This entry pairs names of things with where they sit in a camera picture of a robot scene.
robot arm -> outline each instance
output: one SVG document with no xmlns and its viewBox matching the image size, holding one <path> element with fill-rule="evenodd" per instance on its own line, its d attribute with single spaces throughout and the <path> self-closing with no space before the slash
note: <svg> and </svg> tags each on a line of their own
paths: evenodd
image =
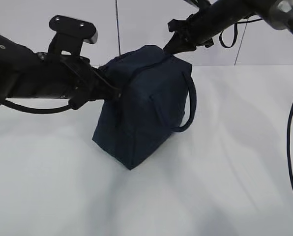
<svg viewBox="0 0 293 236">
<path fill-rule="evenodd" d="M 185 21 L 168 23 L 169 31 L 175 33 L 164 50 L 172 54 L 210 47 L 214 36 L 255 14 L 273 28 L 288 29 L 293 34 L 293 0 L 218 0 L 213 5 L 207 0 L 185 1 L 201 8 Z"/>
<path fill-rule="evenodd" d="M 67 108 L 76 110 L 88 101 L 118 98 L 120 91 L 91 67 L 89 59 L 80 56 L 83 42 L 97 41 L 95 26 L 55 16 L 50 28 L 56 35 L 47 53 L 35 54 L 0 35 L 0 104 L 10 105 L 6 98 L 64 98 L 69 99 Z"/>
</svg>

bag handle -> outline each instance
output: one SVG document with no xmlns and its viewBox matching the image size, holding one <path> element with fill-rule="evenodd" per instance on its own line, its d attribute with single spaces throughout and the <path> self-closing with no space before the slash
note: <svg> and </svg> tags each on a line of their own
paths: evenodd
<svg viewBox="0 0 293 236">
<path fill-rule="evenodd" d="M 193 79 L 191 78 L 191 76 L 187 76 L 184 73 L 182 73 L 182 75 L 183 75 L 185 82 L 187 84 L 189 98 L 190 98 L 190 116 L 189 116 L 189 119 L 185 125 L 178 126 L 178 127 L 170 127 L 170 129 L 175 133 L 182 133 L 182 132 L 186 131 L 191 126 L 192 122 L 195 119 L 196 107 L 197 107 L 197 93 L 196 93 L 195 83 L 194 83 Z M 167 119 L 166 115 L 163 114 L 163 112 L 161 111 L 161 108 L 159 107 L 159 105 L 157 103 L 155 103 L 155 107 L 157 109 L 157 113 L 159 115 L 161 122 L 163 124 L 169 126 L 169 123 L 167 122 L 168 119 Z"/>
</svg>

wire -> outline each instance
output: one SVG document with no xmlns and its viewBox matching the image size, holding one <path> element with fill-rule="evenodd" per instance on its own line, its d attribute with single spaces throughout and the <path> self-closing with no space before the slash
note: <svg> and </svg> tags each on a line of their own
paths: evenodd
<svg viewBox="0 0 293 236">
<path fill-rule="evenodd" d="M 293 119 L 293 103 L 290 111 L 290 116 L 288 119 L 288 129 L 287 129 L 287 157 L 288 157 L 288 168 L 289 168 L 289 175 L 290 181 L 293 191 L 293 170 L 292 170 L 292 162 L 291 162 L 291 125 Z"/>
<path fill-rule="evenodd" d="M 30 113 L 30 114 L 39 114 L 39 115 L 48 115 L 48 114 L 55 114 L 55 113 L 60 113 L 60 112 L 65 112 L 71 107 L 69 105 L 64 106 L 64 107 L 59 107 L 59 108 L 52 108 L 52 109 L 37 109 L 37 108 L 30 108 L 30 107 L 24 107 L 19 104 L 10 102 L 6 99 L 0 99 L 0 104 L 9 107 L 11 109 L 20 111 L 20 112 L 25 112 L 25 113 Z"/>
<path fill-rule="evenodd" d="M 252 21 L 241 21 L 241 22 L 237 22 L 236 24 L 247 24 L 247 23 L 254 23 L 254 22 L 258 22 L 258 21 L 262 21 L 262 19 L 255 19 Z"/>
<path fill-rule="evenodd" d="M 232 48 L 236 44 L 237 38 L 238 38 L 238 24 L 237 23 L 234 24 L 234 39 L 231 46 L 225 45 L 223 41 L 223 33 L 224 31 L 222 31 L 222 33 L 220 33 L 220 36 L 219 36 L 220 44 L 222 45 L 223 48 Z"/>
<path fill-rule="evenodd" d="M 238 39 L 238 25 L 239 24 L 247 24 L 247 23 L 253 23 L 253 22 L 257 22 L 257 21 L 262 21 L 262 19 L 256 19 L 256 20 L 252 20 L 252 21 L 236 22 L 234 24 L 234 39 L 233 39 L 233 42 L 232 42 L 231 46 L 225 45 L 224 40 L 223 40 L 223 33 L 224 33 L 224 31 L 222 31 L 220 33 L 220 36 L 219 36 L 219 41 L 220 41 L 220 44 L 222 45 L 222 47 L 223 48 L 232 48 L 233 46 L 235 46 L 235 44 L 237 42 L 237 39 Z"/>
</svg>

white backdrop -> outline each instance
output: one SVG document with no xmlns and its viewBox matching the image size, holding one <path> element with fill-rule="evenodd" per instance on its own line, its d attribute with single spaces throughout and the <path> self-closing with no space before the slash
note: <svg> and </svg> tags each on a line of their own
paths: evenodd
<svg viewBox="0 0 293 236">
<path fill-rule="evenodd" d="M 118 6 L 123 53 L 163 47 L 172 36 L 166 23 L 195 12 L 182 0 L 118 0 Z M 83 50 L 92 64 L 118 54 L 114 0 L 1 0 L 0 34 L 46 51 L 56 14 L 97 26 L 98 43 Z M 293 64 L 293 39 L 267 28 L 247 27 L 239 64 Z M 226 42 L 232 37 L 227 30 Z M 52 116 L 0 107 L 0 236 L 293 236 L 285 152 L 293 66 L 215 66 L 234 65 L 238 54 L 238 46 L 215 43 L 181 55 L 213 65 L 194 66 L 193 126 L 133 171 L 91 140 L 102 102 Z"/>
</svg>

dark blue fabric bag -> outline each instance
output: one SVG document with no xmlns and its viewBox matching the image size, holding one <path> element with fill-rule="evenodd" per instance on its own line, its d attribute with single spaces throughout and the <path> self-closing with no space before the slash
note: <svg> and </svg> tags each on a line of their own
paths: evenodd
<svg viewBox="0 0 293 236">
<path fill-rule="evenodd" d="M 118 101 L 105 101 L 93 140 L 128 169 L 191 125 L 197 106 L 191 64 L 157 46 L 144 46 L 100 69 L 122 93 Z M 190 118 L 180 126 L 188 94 Z"/>
</svg>

